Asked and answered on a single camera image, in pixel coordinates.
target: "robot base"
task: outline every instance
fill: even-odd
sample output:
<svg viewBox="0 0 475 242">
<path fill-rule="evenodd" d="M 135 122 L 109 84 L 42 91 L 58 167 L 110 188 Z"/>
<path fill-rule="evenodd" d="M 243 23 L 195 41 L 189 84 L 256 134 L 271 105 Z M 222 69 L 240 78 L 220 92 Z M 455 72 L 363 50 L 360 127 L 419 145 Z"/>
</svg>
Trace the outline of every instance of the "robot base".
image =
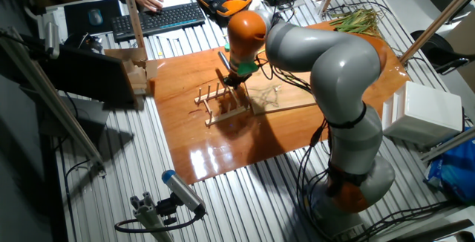
<svg viewBox="0 0 475 242">
<path fill-rule="evenodd" d="M 311 206 L 320 229 L 332 239 L 343 234 L 355 236 L 353 229 L 363 226 L 363 220 L 357 213 L 344 213 L 332 206 L 331 199 L 325 195 L 326 189 L 327 184 L 322 182 L 312 192 Z"/>
</svg>

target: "white cardboard box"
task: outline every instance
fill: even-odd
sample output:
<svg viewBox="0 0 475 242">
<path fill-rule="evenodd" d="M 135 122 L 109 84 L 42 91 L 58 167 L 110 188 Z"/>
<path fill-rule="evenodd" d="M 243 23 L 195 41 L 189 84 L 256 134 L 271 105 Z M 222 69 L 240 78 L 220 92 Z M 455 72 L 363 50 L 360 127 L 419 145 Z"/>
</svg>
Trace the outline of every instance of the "white cardboard box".
<svg viewBox="0 0 475 242">
<path fill-rule="evenodd" d="M 383 134 L 423 146 L 436 145 L 463 128 L 455 94 L 406 82 L 383 104 Z"/>
</svg>

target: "plastic bag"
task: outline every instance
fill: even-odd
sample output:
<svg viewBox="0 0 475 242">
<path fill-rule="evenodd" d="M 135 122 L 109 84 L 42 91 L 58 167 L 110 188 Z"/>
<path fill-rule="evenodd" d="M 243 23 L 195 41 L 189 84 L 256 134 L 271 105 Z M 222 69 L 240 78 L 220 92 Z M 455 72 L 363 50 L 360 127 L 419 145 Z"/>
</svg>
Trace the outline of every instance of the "plastic bag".
<svg viewBox="0 0 475 242">
<path fill-rule="evenodd" d="M 445 152 L 425 172 L 426 182 L 475 205 L 475 139 Z"/>
</svg>

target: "keyboard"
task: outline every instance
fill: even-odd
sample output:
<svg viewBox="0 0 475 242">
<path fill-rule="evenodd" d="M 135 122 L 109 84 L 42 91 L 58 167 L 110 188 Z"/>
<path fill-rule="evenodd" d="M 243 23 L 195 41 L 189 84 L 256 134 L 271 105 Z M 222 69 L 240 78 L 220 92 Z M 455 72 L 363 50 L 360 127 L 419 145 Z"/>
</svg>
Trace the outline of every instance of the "keyboard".
<svg viewBox="0 0 475 242">
<path fill-rule="evenodd" d="M 156 13 L 139 13 L 139 19 L 144 36 L 197 26 L 205 21 L 203 12 L 196 2 L 163 8 Z M 135 39 L 130 16 L 113 18 L 112 31 L 116 42 Z"/>
</svg>

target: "wooden peg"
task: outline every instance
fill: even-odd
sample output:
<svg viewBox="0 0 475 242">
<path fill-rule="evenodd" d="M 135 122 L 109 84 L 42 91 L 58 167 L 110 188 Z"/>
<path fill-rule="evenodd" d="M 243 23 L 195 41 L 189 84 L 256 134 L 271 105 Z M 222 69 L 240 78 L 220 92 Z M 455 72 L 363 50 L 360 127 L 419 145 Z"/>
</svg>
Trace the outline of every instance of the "wooden peg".
<svg viewBox="0 0 475 242">
<path fill-rule="evenodd" d="M 232 95 L 232 98 L 235 99 L 236 105 L 237 105 L 238 107 L 240 107 L 240 102 L 239 102 L 239 99 L 236 97 L 235 92 L 234 92 L 234 91 L 229 91 L 229 93 Z"/>
<path fill-rule="evenodd" d="M 217 82 L 216 83 L 216 94 L 215 94 L 216 99 L 217 99 L 217 94 L 219 93 L 219 91 L 220 91 L 220 82 Z"/>
<path fill-rule="evenodd" d="M 204 100 L 203 103 L 205 103 L 206 110 L 209 113 L 211 111 L 211 109 L 209 108 L 208 101 Z"/>
</svg>

